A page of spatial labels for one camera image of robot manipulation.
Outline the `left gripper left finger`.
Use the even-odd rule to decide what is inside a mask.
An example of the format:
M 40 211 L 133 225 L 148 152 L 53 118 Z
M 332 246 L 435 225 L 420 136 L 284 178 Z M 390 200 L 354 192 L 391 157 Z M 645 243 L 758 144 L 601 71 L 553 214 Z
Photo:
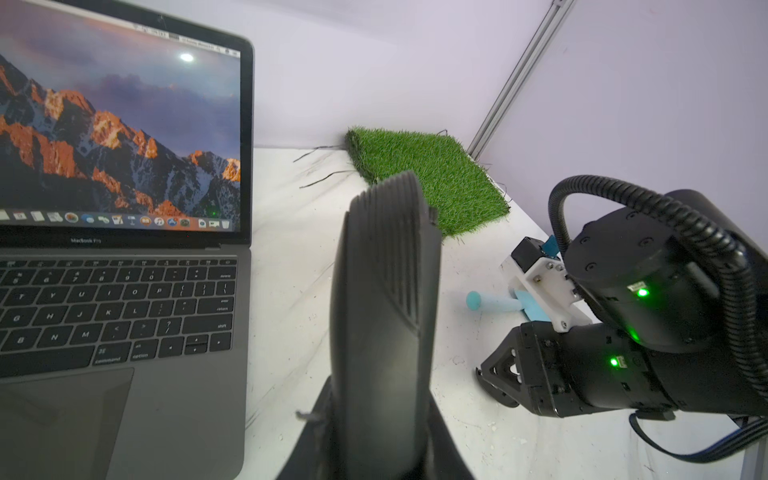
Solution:
M 331 479 L 335 474 L 335 434 L 331 377 L 310 412 L 297 413 L 304 428 L 277 479 Z

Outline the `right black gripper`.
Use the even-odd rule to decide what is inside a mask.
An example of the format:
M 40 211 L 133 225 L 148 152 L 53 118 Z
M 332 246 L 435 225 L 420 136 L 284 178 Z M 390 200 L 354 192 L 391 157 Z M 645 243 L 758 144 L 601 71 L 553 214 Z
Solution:
M 475 378 L 501 405 L 541 416 L 677 409 L 644 350 L 604 324 L 567 333 L 544 322 L 515 327 L 475 369 Z M 529 403 L 527 392 L 532 395 Z

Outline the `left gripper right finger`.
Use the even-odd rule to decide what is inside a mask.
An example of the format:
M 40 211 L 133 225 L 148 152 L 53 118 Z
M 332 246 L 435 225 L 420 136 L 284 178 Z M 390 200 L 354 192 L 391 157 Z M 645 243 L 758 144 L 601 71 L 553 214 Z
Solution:
M 425 454 L 425 478 L 434 480 L 472 480 L 473 475 L 462 459 L 433 397 L 427 415 L 428 446 Z

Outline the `black wireless mouse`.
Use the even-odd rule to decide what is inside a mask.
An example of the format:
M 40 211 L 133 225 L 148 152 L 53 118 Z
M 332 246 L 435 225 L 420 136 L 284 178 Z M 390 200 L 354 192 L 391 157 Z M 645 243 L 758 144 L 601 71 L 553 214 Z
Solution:
M 345 479 L 401 479 L 427 447 L 440 233 L 412 171 L 355 197 L 330 304 L 333 422 Z

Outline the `grey laptop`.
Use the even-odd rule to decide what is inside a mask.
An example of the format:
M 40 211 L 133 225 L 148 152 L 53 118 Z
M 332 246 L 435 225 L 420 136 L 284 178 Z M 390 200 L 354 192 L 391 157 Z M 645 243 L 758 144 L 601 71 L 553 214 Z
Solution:
M 254 49 L 121 1 L 1 5 L 1 475 L 244 463 Z

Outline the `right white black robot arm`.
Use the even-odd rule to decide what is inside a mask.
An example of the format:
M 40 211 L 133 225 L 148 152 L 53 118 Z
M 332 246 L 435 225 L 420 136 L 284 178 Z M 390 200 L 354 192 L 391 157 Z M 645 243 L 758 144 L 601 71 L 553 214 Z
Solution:
M 535 283 L 556 272 L 593 313 L 513 328 L 476 370 L 500 404 L 565 418 L 628 410 L 725 414 L 740 427 L 689 463 L 728 458 L 767 435 L 767 256 L 704 195 L 660 194 L 597 175 L 548 201 L 556 254 L 525 238 L 509 262 Z

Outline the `light blue toy trowel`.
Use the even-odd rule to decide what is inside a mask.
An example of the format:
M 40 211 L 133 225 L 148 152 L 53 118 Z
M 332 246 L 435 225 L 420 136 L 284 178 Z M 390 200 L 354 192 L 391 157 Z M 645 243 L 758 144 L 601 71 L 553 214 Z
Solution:
M 522 312 L 528 321 L 550 322 L 534 297 L 525 290 L 512 290 L 505 295 L 492 295 L 470 291 L 466 295 L 466 305 L 472 311 L 514 313 Z

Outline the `green artificial grass mat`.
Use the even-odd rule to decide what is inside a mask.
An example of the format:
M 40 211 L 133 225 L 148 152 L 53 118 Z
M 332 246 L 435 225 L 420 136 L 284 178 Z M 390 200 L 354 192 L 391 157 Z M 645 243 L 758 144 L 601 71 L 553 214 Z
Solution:
M 446 237 L 472 232 L 509 213 L 486 170 L 449 135 L 355 127 L 345 136 L 345 148 L 371 185 L 414 172 Z

